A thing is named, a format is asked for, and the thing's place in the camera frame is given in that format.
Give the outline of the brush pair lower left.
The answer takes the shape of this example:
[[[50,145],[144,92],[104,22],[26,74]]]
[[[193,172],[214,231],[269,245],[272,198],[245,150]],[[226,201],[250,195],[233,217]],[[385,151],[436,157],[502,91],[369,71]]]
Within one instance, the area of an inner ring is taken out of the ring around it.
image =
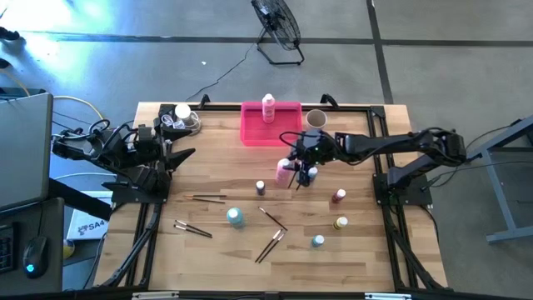
[[[187,228],[191,228],[191,229],[195,229],[197,231],[201,231],[201,232],[204,232],[204,233],[209,233],[209,232],[206,232],[206,231],[203,231],[201,230],[200,228],[198,227],[194,227],[190,224],[187,224],[186,222],[183,222],[183,221],[180,221],[180,220],[175,220],[174,221],[174,225],[178,225],[178,226],[183,226],[183,227],[187,227]]]

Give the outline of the black office chair base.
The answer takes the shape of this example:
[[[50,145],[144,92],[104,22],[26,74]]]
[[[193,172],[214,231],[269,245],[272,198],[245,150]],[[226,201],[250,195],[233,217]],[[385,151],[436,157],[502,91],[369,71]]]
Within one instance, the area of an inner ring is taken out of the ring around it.
[[[0,26],[0,42],[17,41],[19,38],[20,34],[18,31],[10,31]],[[0,69],[5,69],[9,65],[10,63],[7,60],[0,58]]]

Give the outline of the large teal paint bottle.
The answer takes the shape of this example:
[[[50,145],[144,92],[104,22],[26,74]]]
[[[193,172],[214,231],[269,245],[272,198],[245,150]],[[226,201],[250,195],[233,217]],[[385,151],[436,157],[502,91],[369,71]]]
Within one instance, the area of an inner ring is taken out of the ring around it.
[[[227,221],[233,228],[244,228],[246,225],[244,214],[238,207],[232,207],[227,211]]]

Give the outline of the black computer mouse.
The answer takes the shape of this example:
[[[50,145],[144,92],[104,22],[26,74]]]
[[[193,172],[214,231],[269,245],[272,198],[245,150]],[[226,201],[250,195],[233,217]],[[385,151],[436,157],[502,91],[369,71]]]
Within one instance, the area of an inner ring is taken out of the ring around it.
[[[48,267],[47,238],[37,236],[28,241],[22,255],[23,271],[27,278],[41,277]]]

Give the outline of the large pink paint bottle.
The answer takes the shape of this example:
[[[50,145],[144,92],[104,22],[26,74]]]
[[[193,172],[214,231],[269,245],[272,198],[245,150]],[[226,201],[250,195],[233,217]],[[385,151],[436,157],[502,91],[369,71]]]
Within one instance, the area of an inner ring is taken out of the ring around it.
[[[287,188],[293,174],[292,161],[287,158],[281,159],[276,167],[276,185],[279,188]]]
[[[276,99],[267,93],[262,99],[262,119],[265,123],[272,123],[275,118]]]

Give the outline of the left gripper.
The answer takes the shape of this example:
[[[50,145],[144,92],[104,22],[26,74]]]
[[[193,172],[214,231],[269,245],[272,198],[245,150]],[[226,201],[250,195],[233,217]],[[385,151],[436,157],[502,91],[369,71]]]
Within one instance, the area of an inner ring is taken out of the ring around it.
[[[188,148],[167,154],[167,144],[164,142],[164,138],[178,140],[191,133],[191,129],[161,128],[160,126],[148,127],[145,124],[139,125],[137,127],[137,140],[135,141],[135,159],[137,165],[160,162],[166,166],[166,170],[175,171],[196,149]]]

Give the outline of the white printed box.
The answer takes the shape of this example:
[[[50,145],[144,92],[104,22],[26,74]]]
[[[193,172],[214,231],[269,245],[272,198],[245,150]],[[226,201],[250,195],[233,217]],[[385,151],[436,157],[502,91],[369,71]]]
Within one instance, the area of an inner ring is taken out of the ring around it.
[[[107,232],[107,228],[108,221],[74,210],[66,239],[72,241],[100,239]]]

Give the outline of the black floor fan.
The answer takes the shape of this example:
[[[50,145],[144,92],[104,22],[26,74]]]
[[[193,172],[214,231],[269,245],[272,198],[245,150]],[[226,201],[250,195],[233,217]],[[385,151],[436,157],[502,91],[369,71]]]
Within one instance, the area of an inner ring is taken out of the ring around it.
[[[271,64],[275,66],[297,65],[305,61],[300,49],[301,32],[296,18],[285,0],[251,0],[251,5],[262,25],[262,31],[256,41],[257,51]],[[300,55],[299,61],[275,62],[261,48],[260,43],[266,34],[269,34],[275,42],[286,51],[296,50]]]

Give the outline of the dark grey desk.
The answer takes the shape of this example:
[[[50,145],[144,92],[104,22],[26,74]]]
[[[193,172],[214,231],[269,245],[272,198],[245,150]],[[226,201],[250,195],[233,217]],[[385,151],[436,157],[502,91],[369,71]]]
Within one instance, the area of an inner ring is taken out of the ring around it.
[[[64,201],[55,198],[18,209],[0,212],[0,297],[31,293],[54,293],[62,290],[62,242]],[[47,239],[43,261],[47,269],[42,276],[29,278],[25,273],[23,254],[36,237]],[[1,271],[2,242],[10,238],[12,269]]]

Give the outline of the black keyboard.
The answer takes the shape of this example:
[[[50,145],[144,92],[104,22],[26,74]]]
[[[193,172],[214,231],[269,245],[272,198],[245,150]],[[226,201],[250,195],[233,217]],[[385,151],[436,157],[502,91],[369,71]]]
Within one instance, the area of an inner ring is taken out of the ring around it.
[[[14,223],[0,225],[0,274],[17,265],[17,234]]]

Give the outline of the beige paper cup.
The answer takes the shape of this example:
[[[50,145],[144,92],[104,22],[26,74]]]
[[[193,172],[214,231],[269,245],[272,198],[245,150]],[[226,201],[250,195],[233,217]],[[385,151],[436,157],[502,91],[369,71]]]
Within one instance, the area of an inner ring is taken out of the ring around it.
[[[325,112],[320,109],[312,109],[306,114],[306,128],[323,129],[326,126],[328,117]]]

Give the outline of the white strip on frame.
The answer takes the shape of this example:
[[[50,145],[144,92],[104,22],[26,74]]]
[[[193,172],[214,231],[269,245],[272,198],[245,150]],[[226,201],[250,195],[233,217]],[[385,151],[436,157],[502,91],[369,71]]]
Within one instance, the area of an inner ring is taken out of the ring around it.
[[[366,292],[365,300],[412,300],[410,294],[392,292]]]
[[[178,292],[135,292],[131,300],[176,300],[178,298]]]

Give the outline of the brush pair bottom centre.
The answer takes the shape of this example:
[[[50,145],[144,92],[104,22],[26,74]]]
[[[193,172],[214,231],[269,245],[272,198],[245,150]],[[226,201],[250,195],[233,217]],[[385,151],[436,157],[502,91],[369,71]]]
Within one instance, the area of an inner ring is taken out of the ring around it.
[[[283,232],[283,229],[279,229],[271,238],[271,241],[263,248],[261,253],[258,255],[254,263],[258,263],[260,259],[264,256],[266,251],[269,249],[269,247],[277,240],[277,238],[280,236],[280,234]]]

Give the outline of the brush pair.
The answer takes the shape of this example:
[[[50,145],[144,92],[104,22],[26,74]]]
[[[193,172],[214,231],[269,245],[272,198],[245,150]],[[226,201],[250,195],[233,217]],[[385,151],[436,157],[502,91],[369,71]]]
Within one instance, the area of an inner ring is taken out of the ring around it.
[[[187,228],[191,228],[191,229],[195,229],[197,231],[201,231],[201,232],[204,232],[204,233],[209,233],[209,232],[206,232],[206,231],[203,231],[201,230],[200,228],[198,227],[194,227],[190,224],[187,224],[186,222],[183,222],[183,221],[180,221],[180,220],[175,220],[174,221],[174,225],[178,225],[178,226],[183,226],[183,227],[187,227]]]
[[[261,253],[258,255],[254,263],[258,263],[260,259],[264,256],[266,251],[269,249],[269,247],[277,240],[277,238],[280,236],[280,234],[283,232],[283,229],[279,229],[271,238],[271,241],[263,248]]]

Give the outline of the pink plastic tray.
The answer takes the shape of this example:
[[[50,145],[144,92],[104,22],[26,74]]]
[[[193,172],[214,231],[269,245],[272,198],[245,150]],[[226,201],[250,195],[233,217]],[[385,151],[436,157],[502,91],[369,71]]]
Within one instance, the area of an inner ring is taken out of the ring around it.
[[[301,132],[301,104],[298,102],[277,102],[274,105],[274,120],[263,121],[260,102],[244,102],[241,107],[240,138],[247,147],[277,147],[284,143],[281,133]]]

